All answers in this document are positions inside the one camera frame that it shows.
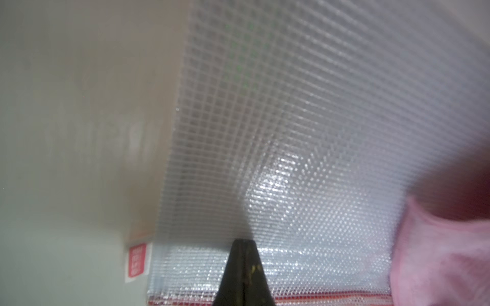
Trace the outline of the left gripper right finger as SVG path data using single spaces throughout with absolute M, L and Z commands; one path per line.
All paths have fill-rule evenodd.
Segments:
M 244 305 L 275 305 L 253 240 L 246 240 L 244 247 Z

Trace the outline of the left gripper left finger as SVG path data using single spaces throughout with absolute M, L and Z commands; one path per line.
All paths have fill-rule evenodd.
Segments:
M 233 242 L 213 306 L 244 305 L 244 247 L 244 239 Z

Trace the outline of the pink wiping cloth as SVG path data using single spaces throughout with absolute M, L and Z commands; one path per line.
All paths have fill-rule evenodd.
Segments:
M 409 197 L 389 280 L 394 305 L 489 305 L 489 220 L 439 218 Z

